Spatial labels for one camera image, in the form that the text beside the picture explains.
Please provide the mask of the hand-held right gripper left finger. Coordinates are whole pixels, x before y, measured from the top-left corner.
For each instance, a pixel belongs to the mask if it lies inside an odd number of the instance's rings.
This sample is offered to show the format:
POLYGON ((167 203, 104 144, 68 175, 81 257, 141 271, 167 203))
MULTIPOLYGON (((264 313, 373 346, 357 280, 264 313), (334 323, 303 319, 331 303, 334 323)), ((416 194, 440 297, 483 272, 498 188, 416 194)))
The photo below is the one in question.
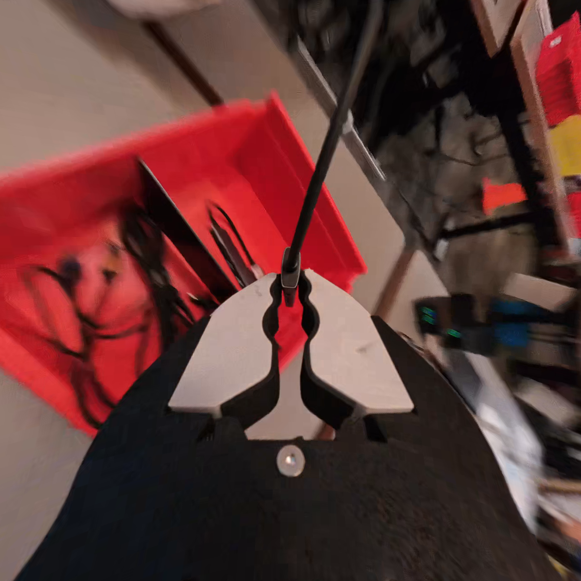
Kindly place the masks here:
POLYGON ((211 315, 169 400, 175 412, 234 418, 244 430, 267 416, 280 395, 280 276, 270 273, 211 315))

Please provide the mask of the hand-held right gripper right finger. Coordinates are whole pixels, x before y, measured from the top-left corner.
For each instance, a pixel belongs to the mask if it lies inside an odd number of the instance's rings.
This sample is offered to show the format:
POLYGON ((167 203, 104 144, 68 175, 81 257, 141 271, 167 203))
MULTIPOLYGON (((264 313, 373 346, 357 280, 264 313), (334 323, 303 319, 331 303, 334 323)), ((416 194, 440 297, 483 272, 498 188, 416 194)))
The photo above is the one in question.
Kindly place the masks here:
POLYGON ((369 312, 314 270, 300 275, 307 335, 300 373, 306 408, 339 430, 350 418, 411 412, 414 404, 369 312))

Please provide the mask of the black cable grey plug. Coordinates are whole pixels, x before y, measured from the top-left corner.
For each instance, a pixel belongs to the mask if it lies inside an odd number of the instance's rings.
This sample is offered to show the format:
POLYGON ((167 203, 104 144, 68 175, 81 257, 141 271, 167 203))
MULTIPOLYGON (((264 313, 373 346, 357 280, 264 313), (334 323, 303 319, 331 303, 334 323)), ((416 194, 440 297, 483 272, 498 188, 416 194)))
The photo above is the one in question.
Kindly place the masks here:
POLYGON ((300 251, 311 219, 316 209, 324 180, 330 168, 332 158, 343 135, 348 113, 352 107, 359 84, 364 76, 365 69, 371 57, 375 37, 381 27, 383 1, 370 1, 364 27, 359 38, 359 44, 354 56, 352 69, 345 88, 341 92, 334 113, 330 118, 328 132, 323 141, 320 154, 317 158, 313 175, 310 179, 306 196, 301 207, 299 219, 294 230, 294 236, 289 247, 286 248, 281 265, 281 288, 284 302, 292 307, 297 294, 301 274, 300 251))

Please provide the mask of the red plastic bin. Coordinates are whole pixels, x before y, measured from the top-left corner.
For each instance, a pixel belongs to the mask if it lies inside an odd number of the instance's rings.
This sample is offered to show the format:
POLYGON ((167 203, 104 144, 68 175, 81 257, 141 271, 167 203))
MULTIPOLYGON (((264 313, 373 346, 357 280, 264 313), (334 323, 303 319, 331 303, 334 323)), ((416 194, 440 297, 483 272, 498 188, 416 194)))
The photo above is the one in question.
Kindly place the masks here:
POLYGON ((1 175, 1 371, 91 437, 222 303, 145 213, 137 158, 237 291, 280 272, 314 170, 272 95, 1 175))

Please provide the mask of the black bin divider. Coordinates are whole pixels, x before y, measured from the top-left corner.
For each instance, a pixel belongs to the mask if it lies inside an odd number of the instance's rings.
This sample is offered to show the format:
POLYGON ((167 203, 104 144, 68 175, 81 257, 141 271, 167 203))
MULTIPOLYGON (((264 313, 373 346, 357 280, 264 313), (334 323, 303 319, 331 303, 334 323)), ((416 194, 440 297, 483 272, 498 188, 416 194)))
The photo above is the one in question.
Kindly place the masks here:
POLYGON ((141 159, 136 160, 142 181, 142 205, 147 216, 176 247, 186 264, 210 293, 223 302, 237 292, 213 255, 185 220, 164 187, 141 159))

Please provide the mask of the yellow storage bin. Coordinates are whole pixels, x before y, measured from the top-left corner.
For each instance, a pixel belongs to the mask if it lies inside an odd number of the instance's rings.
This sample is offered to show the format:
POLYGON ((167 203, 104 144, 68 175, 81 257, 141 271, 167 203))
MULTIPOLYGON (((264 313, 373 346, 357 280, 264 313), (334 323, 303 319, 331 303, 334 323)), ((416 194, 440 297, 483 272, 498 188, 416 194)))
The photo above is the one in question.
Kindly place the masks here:
POLYGON ((550 129, 550 140, 560 176, 580 175, 580 115, 572 115, 550 129))

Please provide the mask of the long red storage bin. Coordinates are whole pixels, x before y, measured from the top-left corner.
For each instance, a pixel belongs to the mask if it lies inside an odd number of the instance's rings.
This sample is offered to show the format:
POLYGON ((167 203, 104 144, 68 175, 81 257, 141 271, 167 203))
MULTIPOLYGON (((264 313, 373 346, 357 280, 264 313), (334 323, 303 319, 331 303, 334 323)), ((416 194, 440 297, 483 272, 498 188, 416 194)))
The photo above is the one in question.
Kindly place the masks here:
POLYGON ((536 83, 547 124, 580 114, 580 16, 575 11, 541 42, 536 83))

